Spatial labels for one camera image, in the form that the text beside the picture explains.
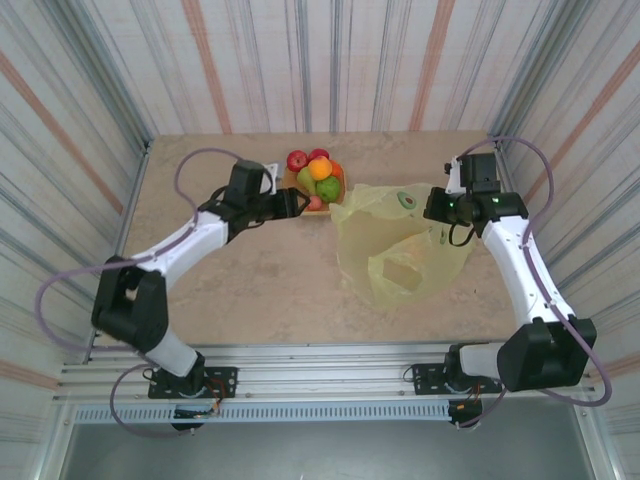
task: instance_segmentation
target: plastic bag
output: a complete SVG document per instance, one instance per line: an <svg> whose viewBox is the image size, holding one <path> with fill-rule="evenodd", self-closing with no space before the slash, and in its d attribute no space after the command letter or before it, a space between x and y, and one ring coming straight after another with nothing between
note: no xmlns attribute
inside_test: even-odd
<svg viewBox="0 0 640 480"><path fill-rule="evenodd" d="M462 270L473 242L454 247L450 225L422 217L431 188L356 185L341 205L330 205L344 282L368 304L414 302L447 288Z"/></svg>

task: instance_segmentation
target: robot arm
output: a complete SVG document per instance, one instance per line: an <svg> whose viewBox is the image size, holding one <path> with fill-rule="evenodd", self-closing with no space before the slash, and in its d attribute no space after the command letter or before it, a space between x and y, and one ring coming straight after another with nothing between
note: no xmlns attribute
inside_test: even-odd
<svg viewBox="0 0 640 480"><path fill-rule="evenodd" d="M95 328L131 345L161 368L168 387L185 396L202 389L204 358L169 325L167 291L191 267L247 228L299 216L309 199L297 189L276 190L277 165L238 161L229 185L198 208L196 219L149 250L134 266L104 271L91 321ZM164 253L165 247L191 233ZM109 262L122 260L119 257Z"/></svg>
<svg viewBox="0 0 640 480"><path fill-rule="evenodd" d="M575 317L529 236L525 246L540 277L536 282L523 250L529 214L522 199L517 193L501 192L493 154L454 158L445 172L449 183L446 189L432 190L424 217L473 228L498 265L517 327L504 343L453 346L445 359L449 385L464 391L477 377L499 379L510 391L576 385L588 356L549 308L539 284L590 347L595 327L590 319Z"/></svg>

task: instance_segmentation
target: black mounting plate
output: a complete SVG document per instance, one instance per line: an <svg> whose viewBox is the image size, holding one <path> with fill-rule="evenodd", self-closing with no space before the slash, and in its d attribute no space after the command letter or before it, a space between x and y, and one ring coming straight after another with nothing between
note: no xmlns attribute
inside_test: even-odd
<svg viewBox="0 0 640 480"><path fill-rule="evenodd" d="M471 393L471 388L480 384L480 394L500 393L502 384L488 377L469 377L473 379L468 390L456 391L446 381L443 363L416 363L411 366L413 389L416 395L451 395L452 393Z"/></svg>
<svg viewBox="0 0 640 480"><path fill-rule="evenodd" d="M211 387L216 392L218 398L235 398L236 387L238 386L238 369L236 367L205 367L205 375L208 378L215 378L220 380L224 384L225 394L220 392L220 384L218 382L211 382ZM162 390L155 381L156 372L151 375L151 382L149 382L149 398L151 399L189 399L189 398L213 398L211 390L207 387L203 387L198 395L193 397L185 397L178 392Z"/></svg>

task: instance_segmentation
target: striped wallpaper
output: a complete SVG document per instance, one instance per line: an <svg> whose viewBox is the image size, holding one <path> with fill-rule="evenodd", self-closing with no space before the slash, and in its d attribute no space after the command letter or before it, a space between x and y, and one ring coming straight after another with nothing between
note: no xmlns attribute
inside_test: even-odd
<svg viewBox="0 0 640 480"><path fill-rule="evenodd" d="M69 0L152 135L487 130L560 0Z"/></svg>
<svg viewBox="0 0 640 480"><path fill-rule="evenodd" d="M627 478L640 478L640 2L584 4L509 133L550 156L556 202L536 238L567 300L596 323L596 351L614 378L609 428ZM516 189L539 210L540 162L518 146L507 158Z"/></svg>
<svg viewBox="0 0 640 480"><path fill-rule="evenodd" d="M56 377L77 361L33 319L51 274L113 252L140 145L116 123L45 1L0 2L0 477L24 478ZM58 284L47 319L80 344L95 278Z"/></svg>

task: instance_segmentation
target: beige tabletop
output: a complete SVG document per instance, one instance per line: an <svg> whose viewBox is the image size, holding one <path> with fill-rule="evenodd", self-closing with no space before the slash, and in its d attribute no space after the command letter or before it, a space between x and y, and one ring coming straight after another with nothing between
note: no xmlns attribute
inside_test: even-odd
<svg viewBox="0 0 640 480"><path fill-rule="evenodd" d="M483 132L161 136L155 140L126 245L146 250L189 219L173 192L176 165L216 146L262 163L322 147L353 186L445 185L443 163ZM182 186L197 204L229 179L232 161L202 154ZM169 293L170 321L194 344L443 341L506 338L512 307L493 258L478 242L453 284L419 302L381 312L341 287L337 231L329 217L267 222L203 259Z"/></svg>

